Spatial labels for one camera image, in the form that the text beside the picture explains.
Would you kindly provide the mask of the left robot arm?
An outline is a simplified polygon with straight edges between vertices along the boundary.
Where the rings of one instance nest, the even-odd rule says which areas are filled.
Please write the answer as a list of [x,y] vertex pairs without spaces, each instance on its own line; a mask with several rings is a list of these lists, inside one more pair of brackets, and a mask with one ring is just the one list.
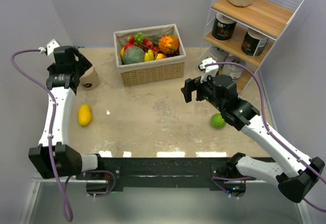
[[69,146],[69,125],[78,87],[92,90],[99,85],[99,77],[92,63],[74,46],[61,46],[51,40],[46,55],[53,60],[47,68],[48,110],[44,130],[38,146],[29,149],[29,159],[44,179],[88,172],[93,179],[105,175],[105,166],[97,154],[81,155]]

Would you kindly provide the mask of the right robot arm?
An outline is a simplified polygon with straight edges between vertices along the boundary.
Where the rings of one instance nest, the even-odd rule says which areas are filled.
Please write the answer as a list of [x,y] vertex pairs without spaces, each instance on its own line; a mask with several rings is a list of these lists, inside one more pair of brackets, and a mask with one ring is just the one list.
[[274,160],[268,163],[236,153],[221,171],[228,181],[241,176],[263,180],[277,186],[294,203],[301,202],[317,183],[317,174],[325,167],[324,161],[302,153],[265,123],[255,106],[239,98],[231,77],[208,76],[207,81],[201,81],[200,77],[187,79],[181,92],[186,102],[191,102],[192,92],[196,92],[197,101],[209,102],[227,124],[254,140]]

